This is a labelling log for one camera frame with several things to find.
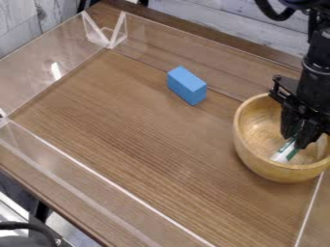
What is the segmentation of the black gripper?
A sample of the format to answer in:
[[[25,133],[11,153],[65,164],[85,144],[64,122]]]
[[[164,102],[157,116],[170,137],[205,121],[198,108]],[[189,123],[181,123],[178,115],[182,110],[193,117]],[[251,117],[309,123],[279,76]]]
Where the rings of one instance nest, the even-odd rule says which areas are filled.
[[[268,96],[280,104],[283,139],[287,140],[297,133],[296,149],[303,150],[321,133],[330,135],[330,113],[297,96],[297,84],[292,78],[275,76]]]

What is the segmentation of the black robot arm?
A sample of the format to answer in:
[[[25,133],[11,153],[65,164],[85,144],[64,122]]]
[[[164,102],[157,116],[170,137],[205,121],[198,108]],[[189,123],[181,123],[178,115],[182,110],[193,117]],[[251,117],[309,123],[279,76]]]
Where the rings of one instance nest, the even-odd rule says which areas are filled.
[[[277,13],[268,0],[253,0],[260,12],[284,21],[296,12],[308,16],[308,52],[297,80],[276,75],[268,96],[280,104],[279,132],[303,150],[321,134],[330,136],[330,0],[277,0]]]

